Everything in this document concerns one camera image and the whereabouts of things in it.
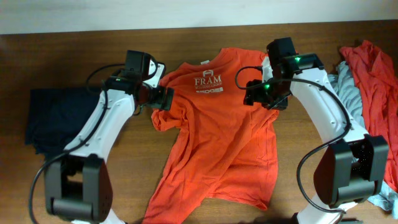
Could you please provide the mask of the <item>orange FRAM t-shirt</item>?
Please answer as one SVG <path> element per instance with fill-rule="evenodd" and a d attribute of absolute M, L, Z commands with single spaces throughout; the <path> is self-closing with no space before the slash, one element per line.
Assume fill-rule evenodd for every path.
<path fill-rule="evenodd" d="M 181 223 L 205 198 L 269 206 L 278 174 L 273 123 L 277 110 L 243 103 L 243 86 L 259 78 L 268 56 L 223 48 L 201 65 L 183 63 L 160 81 L 172 88 L 168 111 L 155 110 L 156 130 L 177 128 L 144 223 Z"/>

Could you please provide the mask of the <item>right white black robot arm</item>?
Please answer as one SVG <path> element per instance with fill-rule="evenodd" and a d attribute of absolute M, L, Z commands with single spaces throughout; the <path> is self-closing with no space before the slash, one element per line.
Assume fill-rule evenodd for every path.
<path fill-rule="evenodd" d="M 344 214 L 382 189 L 388 143 L 383 136 L 371 136 L 349 114 L 316 54 L 297 53 L 290 37 L 273 40 L 266 50 L 270 67 L 255 67 L 262 78 L 247 82 L 243 103 L 284 110 L 289 96 L 301 102 L 322 144 L 300 160 L 298 182 L 305 161 L 320 150 L 325 152 L 313 175 L 316 194 L 303 196 L 308 204 L 290 222 L 353 223 Z"/>

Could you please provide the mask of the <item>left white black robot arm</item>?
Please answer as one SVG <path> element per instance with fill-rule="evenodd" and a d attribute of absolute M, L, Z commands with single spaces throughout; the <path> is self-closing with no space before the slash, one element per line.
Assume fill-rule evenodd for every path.
<path fill-rule="evenodd" d="M 80 132 L 41 168 L 47 213 L 71 223 L 122 223 L 112 209 L 106 163 L 136 110 L 171 108 L 174 91 L 159 83 L 165 70 L 152 55 L 127 51 L 125 63 L 103 81 L 96 108 Z"/>

